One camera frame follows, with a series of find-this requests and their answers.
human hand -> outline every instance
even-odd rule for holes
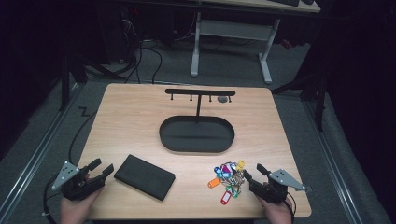
[[[102,192],[100,188],[82,201],[70,201],[65,197],[61,200],[61,223],[62,224],[82,224],[87,218],[92,204]]]
[[[262,204],[264,208],[265,216],[268,218],[271,224],[290,224],[292,223],[291,213],[289,208],[284,204],[268,203],[261,197],[256,195],[256,198]],[[291,206],[291,201],[286,198],[286,203]]]

black tray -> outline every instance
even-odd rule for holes
[[[173,116],[160,127],[163,145],[177,152],[223,152],[234,136],[233,126],[218,117]]]

pile of keys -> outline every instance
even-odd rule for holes
[[[228,161],[220,167],[215,167],[216,178],[209,181],[207,186],[211,189],[220,183],[225,186],[225,193],[220,200],[222,204],[227,204],[232,197],[237,198],[241,193],[241,185],[245,182],[244,166],[245,163],[243,161]]]

wooden tabletop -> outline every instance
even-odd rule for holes
[[[170,95],[165,89],[235,91],[231,103],[209,102],[203,96],[202,116],[221,117],[234,128],[231,147],[220,154],[175,153],[161,143],[159,129],[164,120],[175,115],[195,115],[197,97]],[[164,201],[134,189],[114,178],[114,173],[132,154],[176,175]],[[261,163],[269,171],[285,169],[301,183],[290,146],[271,92],[265,88],[108,85],[79,166],[96,158],[102,164],[91,172],[101,174],[109,164],[115,172],[90,213],[92,219],[168,219],[168,218],[261,218],[263,208],[248,190],[226,205],[220,203],[225,187],[210,189],[207,183],[216,177],[214,168],[227,161],[244,161],[245,169],[257,181],[267,181],[256,170]],[[306,194],[289,188],[297,202],[297,217],[308,217],[311,208]]]
[[[245,7],[265,7],[271,9],[295,11],[295,12],[313,12],[313,13],[320,12],[320,7],[316,2],[314,2],[312,5],[307,5],[301,0],[299,6],[297,7],[292,7],[268,0],[201,0],[201,2],[231,4],[231,5],[245,6]]]

black wallet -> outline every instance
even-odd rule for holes
[[[161,201],[175,181],[174,174],[133,155],[126,158],[114,177]]]

